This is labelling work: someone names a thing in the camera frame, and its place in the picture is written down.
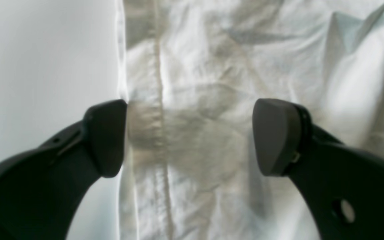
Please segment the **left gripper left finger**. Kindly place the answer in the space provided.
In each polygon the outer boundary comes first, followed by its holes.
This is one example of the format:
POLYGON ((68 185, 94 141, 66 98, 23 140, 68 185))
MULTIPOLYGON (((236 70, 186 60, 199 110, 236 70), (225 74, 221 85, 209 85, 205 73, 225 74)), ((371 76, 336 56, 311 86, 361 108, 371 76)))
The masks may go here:
POLYGON ((41 146, 0 162, 0 240, 66 239, 89 188, 122 167, 127 106, 94 105, 41 146))

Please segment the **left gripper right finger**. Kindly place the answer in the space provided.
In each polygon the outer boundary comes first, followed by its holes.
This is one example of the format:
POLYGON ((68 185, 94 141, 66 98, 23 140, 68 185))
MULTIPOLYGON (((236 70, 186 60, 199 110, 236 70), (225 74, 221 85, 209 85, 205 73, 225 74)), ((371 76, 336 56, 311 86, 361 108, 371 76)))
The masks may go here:
POLYGON ((260 172, 293 182, 322 240, 384 240, 383 159, 346 146, 284 100, 256 100, 252 130, 260 172))

